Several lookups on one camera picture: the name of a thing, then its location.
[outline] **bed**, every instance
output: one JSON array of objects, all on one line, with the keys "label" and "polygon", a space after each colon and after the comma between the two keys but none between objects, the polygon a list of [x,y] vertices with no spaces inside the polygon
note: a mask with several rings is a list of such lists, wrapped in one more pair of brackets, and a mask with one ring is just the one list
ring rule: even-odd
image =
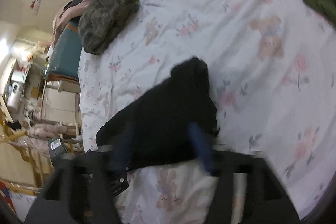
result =
[{"label": "bed", "polygon": [[[100,127],[174,65],[198,56],[209,67],[218,143],[265,156],[303,219],[336,171],[332,25],[302,0],[140,3],[103,55],[82,51],[84,149],[95,150]],[[203,223],[216,187],[197,160],[142,168],[128,180],[116,201],[124,223]]]}]

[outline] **black garment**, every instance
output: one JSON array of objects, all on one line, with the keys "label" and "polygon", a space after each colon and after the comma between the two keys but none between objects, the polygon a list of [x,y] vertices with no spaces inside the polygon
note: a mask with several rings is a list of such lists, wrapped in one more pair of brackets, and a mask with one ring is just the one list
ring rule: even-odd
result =
[{"label": "black garment", "polygon": [[0,195],[0,223],[1,224],[23,224],[14,211]]},{"label": "black garment", "polygon": [[192,160],[190,122],[210,136],[218,133],[208,66],[198,58],[174,67],[170,78],[119,111],[98,131],[96,142],[113,146],[116,164],[110,164],[111,170]]},{"label": "black garment", "polygon": [[13,130],[22,129],[22,126],[20,125],[19,121],[16,121],[16,122],[7,122],[6,121],[5,124]]}]

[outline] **pink flower pattern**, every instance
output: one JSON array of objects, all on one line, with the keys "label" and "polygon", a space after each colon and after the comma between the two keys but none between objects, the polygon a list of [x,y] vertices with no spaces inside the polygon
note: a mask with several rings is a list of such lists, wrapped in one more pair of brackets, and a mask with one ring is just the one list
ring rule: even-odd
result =
[{"label": "pink flower pattern", "polygon": [[113,110],[112,110],[112,117],[115,115],[115,114],[117,114],[118,113],[118,108],[113,108]]},{"label": "pink flower pattern", "polygon": [[101,100],[103,100],[102,106],[105,110],[105,115],[107,115],[108,112],[109,112],[109,105],[110,105],[108,92],[106,92],[105,95],[100,95],[98,97],[98,99],[96,101],[96,105],[98,105]]},{"label": "pink flower pattern", "polygon": [[182,28],[177,29],[178,30],[178,34],[177,36],[192,36],[192,33],[196,32],[199,29],[199,24],[198,24],[198,20],[192,18],[192,16],[190,14],[188,14],[188,18],[189,18],[189,22],[187,23],[187,25],[182,24]]},{"label": "pink flower pattern", "polygon": [[152,57],[148,60],[148,63],[150,63],[151,65],[155,64],[156,62],[156,57],[154,55],[152,55]]},{"label": "pink flower pattern", "polygon": [[85,67],[84,67],[85,72],[88,72],[89,66],[90,66],[90,60],[85,60]]},{"label": "pink flower pattern", "polygon": [[141,223],[146,224],[145,221],[143,220],[142,215],[141,215],[142,214],[142,209],[141,209],[140,205],[135,206],[134,213],[136,214],[136,217],[134,219],[135,221],[138,219],[138,220],[141,221]]},{"label": "pink flower pattern", "polygon": [[131,72],[129,73],[124,73],[124,75],[120,78],[120,81],[125,81],[128,77],[131,76]]},{"label": "pink flower pattern", "polygon": [[85,94],[86,97],[92,97],[93,96],[93,87],[91,90],[88,90]]},{"label": "pink flower pattern", "polygon": [[140,87],[136,87],[137,90],[134,92],[134,100],[139,99],[142,96],[142,89]]},{"label": "pink flower pattern", "polygon": [[156,17],[146,23],[145,33],[146,46],[148,46],[158,35],[162,25],[156,21]]},{"label": "pink flower pattern", "polygon": [[132,170],[132,171],[130,171],[130,172],[127,172],[126,176],[127,176],[127,182],[128,182],[128,183],[131,183],[131,181],[134,182],[135,170]]},{"label": "pink flower pattern", "polygon": [[315,146],[315,142],[316,142],[319,130],[320,130],[320,127],[317,127],[314,131],[313,128],[309,126],[305,128],[304,134],[301,134],[301,133],[298,134],[299,142],[297,143],[295,152],[294,152],[295,160],[290,166],[288,166],[285,169],[287,178],[291,176],[293,170],[295,169],[295,164],[298,161],[306,158],[307,160],[306,164],[308,166],[311,163],[311,161],[314,160],[315,157],[314,157],[313,150],[314,150],[314,146]]},{"label": "pink flower pattern", "polygon": [[97,63],[97,64],[95,65],[95,67],[94,67],[94,72],[95,72],[95,73],[98,72],[99,67],[100,67],[100,64]]},{"label": "pink flower pattern", "polygon": [[306,60],[304,55],[298,54],[294,61],[295,69],[298,73],[305,72],[307,70]]},{"label": "pink flower pattern", "polygon": [[295,68],[295,70],[298,73],[298,76],[296,77],[289,77],[286,75],[282,79],[282,84],[284,86],[289,86],[290,84],[295,84],[298,87],[298,90],[300,91],[302,84],[309,84],[310,79],[307,75],[302,75],[305,72],[307,72],[307,64],[306,64],[306,59],[303,54],[297,54],[294,62],[292,63],[292,67]]},{"label": "pink flower pattern", "polygon": [[234,3],[234,4],[232,4],[232,10],[234,10],[234,11],[239,11],[240,10],[240,8],[241,8],[241,3]]},{"label": "pink flower pattern", "polygon": [[233,106],[236,103],[236,95],[234,92],[222,92],[219,98],[219,111],[222,111],[225,107]]},{"label": "pink flower pattern", "polygon": [[117,72],[118,70],[120,70],[120,61],[116,62],[116,63],[110,63],[109,68],[114,71]]}]

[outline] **clothing pile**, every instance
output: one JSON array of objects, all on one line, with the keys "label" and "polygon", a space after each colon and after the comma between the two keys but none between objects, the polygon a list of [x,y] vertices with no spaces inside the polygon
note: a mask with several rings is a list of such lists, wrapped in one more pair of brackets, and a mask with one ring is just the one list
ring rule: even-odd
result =
[{"label": "clothing pile", "polygon": [[40,154],[50,158],[48,142],[34,137],[54,138],[56,135],[66,133],[67,131],[68,128],[66,126],[46,123],[36,124],[28,129],[28,142]]},{"label": "clothing pile", "polygon": [[78,24],[85,52],[103,53],[138,8],[139,0],[92,0]]},{"label": "clothing pile", "polygon": [[86,52],[101,54],[139,9],[139,0],[73,0],[53,20],[52,47],[67,24],[78,23],[78,35]]}]

